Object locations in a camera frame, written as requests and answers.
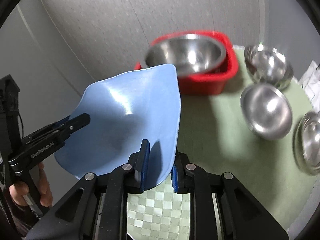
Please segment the large steel bowl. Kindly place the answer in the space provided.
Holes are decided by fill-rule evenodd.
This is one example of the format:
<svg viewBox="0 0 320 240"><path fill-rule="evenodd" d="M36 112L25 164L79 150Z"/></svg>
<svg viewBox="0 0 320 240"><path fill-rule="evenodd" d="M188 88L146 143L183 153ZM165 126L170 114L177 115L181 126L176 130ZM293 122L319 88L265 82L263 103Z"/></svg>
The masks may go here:
<svg viewBox="0 0 320 240"><path fill-rule="evenodd" d="M226 56L226 47L220 41L199 34L183 34L151 46L140 64L142 68L172 64L179 77L188 77L215 70Z"/></svg>

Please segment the blue plastic plate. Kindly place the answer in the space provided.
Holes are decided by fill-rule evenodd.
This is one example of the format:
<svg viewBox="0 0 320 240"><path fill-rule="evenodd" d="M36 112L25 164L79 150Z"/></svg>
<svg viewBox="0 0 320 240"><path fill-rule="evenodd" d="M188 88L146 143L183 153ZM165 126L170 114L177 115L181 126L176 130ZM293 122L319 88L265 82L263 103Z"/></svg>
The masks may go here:
<svg viewBox="0 0 320 240"><path fill-rule="evenodd" d="M169 175L175 159L181 98L176 68L163 64L125 72L89 85L71 117L86 113L90 123L74 132L54 157L67 172L112 172L150 143L145 188Z"/></svg>

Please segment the shiny steel bowl upper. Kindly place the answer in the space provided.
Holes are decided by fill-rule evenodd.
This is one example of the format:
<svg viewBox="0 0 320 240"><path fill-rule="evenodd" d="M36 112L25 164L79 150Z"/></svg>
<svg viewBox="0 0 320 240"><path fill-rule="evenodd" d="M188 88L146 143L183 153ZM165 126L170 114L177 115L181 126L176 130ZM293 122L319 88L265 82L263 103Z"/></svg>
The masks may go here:
<svg viewBox="0 0 320 240"><path fill-rule="evenodd" d="M278 90L284 90L291 83L292 65L276 48L263 44L246 46L244 59L254 83L268 83Z"/></svg>

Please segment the red plastic basin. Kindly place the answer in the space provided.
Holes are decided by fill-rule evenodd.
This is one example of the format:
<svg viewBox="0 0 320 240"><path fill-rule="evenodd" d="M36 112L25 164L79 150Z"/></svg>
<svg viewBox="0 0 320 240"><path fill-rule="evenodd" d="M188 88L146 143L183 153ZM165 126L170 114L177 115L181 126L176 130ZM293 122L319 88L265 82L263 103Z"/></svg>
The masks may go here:
<svg viewBox="0 0 320 240"><path fill-rule="evenodd" d="M178 76L180 92L182 94L188 95L217 95L222 93L227 81L235 77L239 69L239 64L230 39L226 34L218 31L192 30L183 31L179 33L171 33L158 37L151 43L151 46L166 38L176 37L178 35L183 34L199 34L214 38L220 41L223 45L225 45L227 50L227 56L225 61L221 64L221 66L211 72L194 74L188 77ZM136 64L136 70L143 69L140 64L141 60Z"/></svg>

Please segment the steel bowl middle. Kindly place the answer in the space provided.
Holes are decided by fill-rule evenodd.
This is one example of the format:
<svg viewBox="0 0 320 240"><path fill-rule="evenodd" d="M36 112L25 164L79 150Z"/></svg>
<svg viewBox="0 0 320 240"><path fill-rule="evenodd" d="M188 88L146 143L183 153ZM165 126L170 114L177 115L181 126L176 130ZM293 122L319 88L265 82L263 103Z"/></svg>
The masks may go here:
<svg viewBox="0 0 320 240"><path fill-rule="evenodd" d="M293 113L284 94L266 83L253 84L240 96L241 111L249 129L265 140L286 137L292 127Z"/></svg>

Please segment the green round table mat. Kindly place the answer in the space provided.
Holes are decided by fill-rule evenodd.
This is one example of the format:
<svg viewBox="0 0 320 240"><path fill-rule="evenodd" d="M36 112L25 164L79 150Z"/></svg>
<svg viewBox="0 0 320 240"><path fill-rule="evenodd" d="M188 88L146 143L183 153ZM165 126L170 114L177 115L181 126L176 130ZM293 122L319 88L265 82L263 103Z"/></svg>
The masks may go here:
<svg viewBox="0 0 320 240"><path fill-rule="evenodd" d="M244 50L234 47L235 77L214 96L181 97L178 150L207 172L231 172L295 239L319 203L319 178L296 165L293 132L263 140L247 127L240 107L251 84ZM171 180L140 196L129 196L127 229L135 239L188 239L189 196L175 194Z"/></svg>

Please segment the steel bowl right edge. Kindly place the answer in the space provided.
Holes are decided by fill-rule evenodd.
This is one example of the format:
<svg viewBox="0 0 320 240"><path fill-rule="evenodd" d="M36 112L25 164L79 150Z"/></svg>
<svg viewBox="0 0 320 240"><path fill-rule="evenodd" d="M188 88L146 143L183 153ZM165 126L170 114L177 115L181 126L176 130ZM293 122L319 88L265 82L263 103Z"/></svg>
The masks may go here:
<svg viewBox="0 0 320 240"><path fill-rule="evenodd" d="M319 113L309 111L301 118L293 137L293 152L301 171L319 174Z"/></svg>

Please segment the white tote bag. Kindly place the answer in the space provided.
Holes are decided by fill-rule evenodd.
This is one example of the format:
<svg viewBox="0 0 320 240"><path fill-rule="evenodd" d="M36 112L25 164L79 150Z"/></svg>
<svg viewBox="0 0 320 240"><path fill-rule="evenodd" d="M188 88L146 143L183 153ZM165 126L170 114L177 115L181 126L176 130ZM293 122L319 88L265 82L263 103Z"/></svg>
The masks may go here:
<svg viewBox="0 0 320 240"><path fill-rule="evenodd" d="M319 64L312 60L298 83L306 93L313 108L319 111Z"/></svg>

